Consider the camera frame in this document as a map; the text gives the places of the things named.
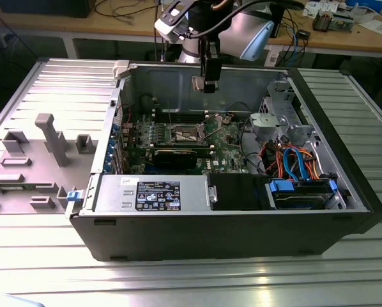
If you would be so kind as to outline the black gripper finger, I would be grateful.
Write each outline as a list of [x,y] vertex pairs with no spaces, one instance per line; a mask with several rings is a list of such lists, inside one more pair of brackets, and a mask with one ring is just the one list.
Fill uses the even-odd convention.
[[204,93],[214,93],[220,79],[222,57],[218,36],[208,36],[204,47]]
[[203,36],[199,39],[199,53],[201,62],[201,77],[204,79],[206,76],[206,37]]

